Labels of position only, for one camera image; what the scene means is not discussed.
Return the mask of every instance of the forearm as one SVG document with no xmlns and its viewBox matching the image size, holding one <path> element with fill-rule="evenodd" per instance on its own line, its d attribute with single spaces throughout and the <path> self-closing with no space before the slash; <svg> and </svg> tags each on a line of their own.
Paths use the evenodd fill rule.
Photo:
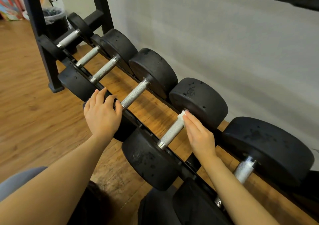
<svg viewBox="0 0 319 225">
<path fill-rule="evenodd" d="M 226 211 L 236 225 L 278 225 L 218 157 L 202 164 Z"/>
<path fill-rule="evenodd" d="M 103 153 L 91 136 L 0 203 L 2 224 L 66 224 Z"/>
</svg>

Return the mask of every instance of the plastic bag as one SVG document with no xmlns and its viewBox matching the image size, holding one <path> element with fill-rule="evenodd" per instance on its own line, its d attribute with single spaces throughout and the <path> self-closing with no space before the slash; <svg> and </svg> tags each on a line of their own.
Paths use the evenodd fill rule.
<svg viewBox="0 0 319 225">
<path fill-rule="evenodd" d="M 60 4 L 57 0 L 43 0 L 42 10 L 47 25 L 54 23 L 66 15 L 64 5 Z"/>
</svg>

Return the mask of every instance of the person's right arm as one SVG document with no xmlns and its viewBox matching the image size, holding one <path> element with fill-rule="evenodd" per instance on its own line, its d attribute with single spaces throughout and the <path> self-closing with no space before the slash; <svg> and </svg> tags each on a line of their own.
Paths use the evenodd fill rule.
<svg viewBox="0 0 319 225">
<path fill-rule="evenodd" d="M 193 152 L 236 225 L 279 225 L 216 156 L 213 134 L 189 111 L 183 116 Z"/>
</svg>

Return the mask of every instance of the hand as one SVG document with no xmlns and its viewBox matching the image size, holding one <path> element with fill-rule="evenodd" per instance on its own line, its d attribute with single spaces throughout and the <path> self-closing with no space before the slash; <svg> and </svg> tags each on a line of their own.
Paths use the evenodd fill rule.
<svg viewBox="0 0 319 225">
<path fill-rule="evenodd" d="M 193 153 L 203 165 L 207 160 L 216 157 L 214 135 L 189 111 L 183 115 L 187 136 Z"/>
<path fill-rule="evenodd" d="M 84 116 L 92 134 L 101 141 L 111 140 L 118 130 L 122 119 L 122 105 L 119 100 L 115 102 L 115 95 L 110 95 L 104 101 L 106 88 L 95 90 L 84 107 Z"/>
</svg>

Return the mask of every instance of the person's left hand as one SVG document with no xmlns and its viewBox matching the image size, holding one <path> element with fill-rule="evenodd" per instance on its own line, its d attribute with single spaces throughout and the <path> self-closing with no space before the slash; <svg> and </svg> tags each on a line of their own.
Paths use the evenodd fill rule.
<svg viewBox="0 0 319 225">
<path fill-rule="evenodd" d="M 84 107 L 84 116 L 92 134 L 101 141 L 112 139 L 118 130 L 122 119 L 122 104 L 115 102 L 115 95 L 110 95 L 104 101 L 106 88 L 101 91 L 95 90 Z"/>
</svg>

